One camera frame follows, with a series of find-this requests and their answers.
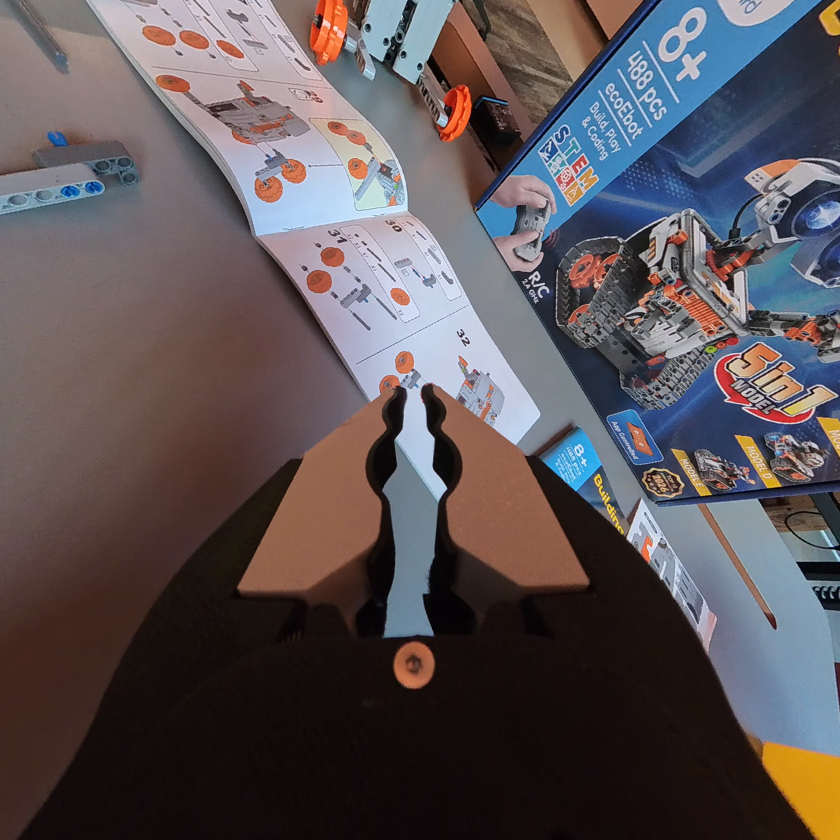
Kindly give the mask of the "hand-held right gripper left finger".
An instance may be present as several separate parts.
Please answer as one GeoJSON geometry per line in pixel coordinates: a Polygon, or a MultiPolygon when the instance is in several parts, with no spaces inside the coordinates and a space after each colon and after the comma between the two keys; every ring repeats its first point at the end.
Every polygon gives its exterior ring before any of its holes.
{"type": "Polygon", "coordinates": [[[386,390],[302,458],[238,585],[249,597],[385,620],[395,545],[384,486],[396,469],[403,389],[386,390]]]}

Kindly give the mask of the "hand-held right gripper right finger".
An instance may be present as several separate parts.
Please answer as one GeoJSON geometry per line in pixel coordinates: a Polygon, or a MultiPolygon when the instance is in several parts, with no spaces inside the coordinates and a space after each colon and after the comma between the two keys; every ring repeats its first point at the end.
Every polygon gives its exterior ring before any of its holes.
{"type": "Polygon", "coordinates": [[[585,591],[590,580],[519,447],[436,385],[422,396],[446,486],[424,596],[429,620],[479,621],[498,602],[585,591]]]}

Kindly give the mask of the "grey beam with blue pin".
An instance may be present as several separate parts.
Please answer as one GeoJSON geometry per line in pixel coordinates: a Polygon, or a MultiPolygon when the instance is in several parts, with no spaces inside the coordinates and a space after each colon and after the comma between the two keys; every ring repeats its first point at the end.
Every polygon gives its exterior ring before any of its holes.
{"type": "Polygon", "coordinates": [[[60,132],[47,138],[49,146],[33,153],[36,169],[1,176],[1,215],[98,196],[108,177],[126,186],[140,181],[132,156],[118,141],[69,143],[60,132]]]}

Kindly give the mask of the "thin dark axle piece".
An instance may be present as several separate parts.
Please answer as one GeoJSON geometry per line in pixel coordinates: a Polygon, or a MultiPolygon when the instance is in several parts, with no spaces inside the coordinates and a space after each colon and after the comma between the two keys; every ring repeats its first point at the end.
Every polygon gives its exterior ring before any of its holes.
{"type": "Polygon", "coordinates": [[[69,74],[66,51],[59,45],[46,23],[37,15],[30,4],[27,1],[8,1],[8,4],[24,24],[36,45],[49,58],[58,72],[63,75],[69,74]]]}

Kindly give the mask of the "grey desk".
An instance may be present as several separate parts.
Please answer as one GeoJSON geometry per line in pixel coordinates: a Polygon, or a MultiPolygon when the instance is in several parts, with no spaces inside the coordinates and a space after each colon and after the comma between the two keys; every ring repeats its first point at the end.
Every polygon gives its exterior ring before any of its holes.
{"type": "MultiPolygon", "coordinates": [[[[2,838],[17,838],[84,738],[173,574],[288,459],[366,403],[235,192],[85,2],[30,2],[62,74],[2,2],[2,172],[46,133],[121,141],[140,184],[2,217],[2,838]]],[[[428,226],[541,414],[536,453],[590,435],[620,499],[641,495],[517,289],[472,201],[489,178],[440,143],[415,92],[329,66],[404,166],[428,226]]],[[[772,629],[698,507],[656,521],[711,610],[710,659],[762,740],[838,754],[827,617],[755,500],[711,503],[772,629]]]]}

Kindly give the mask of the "small colourful booklet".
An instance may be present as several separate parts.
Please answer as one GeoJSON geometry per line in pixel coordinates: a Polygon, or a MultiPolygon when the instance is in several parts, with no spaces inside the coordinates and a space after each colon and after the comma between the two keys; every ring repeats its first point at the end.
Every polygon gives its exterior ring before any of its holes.
{"type": "Polygon", "coordinates": [[[539,458],[622,535],[627,535],[627,518],[618,503],[602,460],[582,428],[573,427],[557,443],[546,448],[539,458]]]}

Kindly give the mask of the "white orange booklet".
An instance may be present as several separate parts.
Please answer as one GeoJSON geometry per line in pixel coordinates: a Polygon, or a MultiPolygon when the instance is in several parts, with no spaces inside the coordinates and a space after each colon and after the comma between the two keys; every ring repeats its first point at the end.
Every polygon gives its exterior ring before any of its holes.
{"type": "Polygon", "coordinates": [[[628,520],[627,540],[646,560],[657,577],[675,597],[687,620],[708,651],[717,617],[673,551],[646,502],[641,499],[628,520]]]}

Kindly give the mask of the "blue toy robot box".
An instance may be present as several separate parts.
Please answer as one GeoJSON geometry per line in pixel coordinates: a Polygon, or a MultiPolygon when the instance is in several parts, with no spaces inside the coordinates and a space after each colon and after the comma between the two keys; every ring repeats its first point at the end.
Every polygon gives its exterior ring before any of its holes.
{"type": "Polygon", "coordinates": [[[838,490],[838,2],[643,2],[481,198],[651,498],[838,490]]]}

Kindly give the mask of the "open white instruction booklet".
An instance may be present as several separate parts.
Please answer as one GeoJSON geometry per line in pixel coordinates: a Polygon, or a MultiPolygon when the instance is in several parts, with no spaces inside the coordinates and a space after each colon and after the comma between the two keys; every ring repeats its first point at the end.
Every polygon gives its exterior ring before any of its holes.
{"type": "Polygon", "coordinates": [[[90,2],[213,157],[253,235],[363,393],[408,392],[401,446],[435,498],[431,382],[517,443],[539,410],[478,320],[401,163],[304,54],[272,2],[90,2]]]}

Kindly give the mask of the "small black module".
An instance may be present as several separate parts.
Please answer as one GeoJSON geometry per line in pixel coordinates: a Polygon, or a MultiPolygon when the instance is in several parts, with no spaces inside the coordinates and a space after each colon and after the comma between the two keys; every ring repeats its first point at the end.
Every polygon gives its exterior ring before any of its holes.
{"type": "Polygon", "coordinates": [[[522,147],[522,136],[508,100],[480,96],[472,103],[469,126],[495,172],[522,147]]]}

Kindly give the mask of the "yellow flat object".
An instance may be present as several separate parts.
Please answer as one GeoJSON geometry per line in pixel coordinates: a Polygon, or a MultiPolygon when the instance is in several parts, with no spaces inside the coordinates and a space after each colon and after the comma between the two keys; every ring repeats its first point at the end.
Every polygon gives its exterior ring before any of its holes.
{"type": "Polygon", "coordinates": [[[815,838],[839,838],[839,758],[773,742],[764,768],[815,838]]]}

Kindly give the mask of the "grey orange robot model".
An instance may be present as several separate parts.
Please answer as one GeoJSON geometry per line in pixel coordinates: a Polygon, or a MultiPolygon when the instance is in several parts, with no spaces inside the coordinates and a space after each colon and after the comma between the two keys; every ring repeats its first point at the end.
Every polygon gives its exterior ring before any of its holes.
{"type": "Polygon", "coordinates": [[[310,48],[318,64],[353,54],[360,73],[375,77],[374,62],[387,65],[420,91],[441,141],[457,139],[471,114],[464,85],[444,92],[427,69],[427,60],[446,23],[453,1],[354,2],[357,20],[341,1],[319,1],[310,29],[310,48]]]}

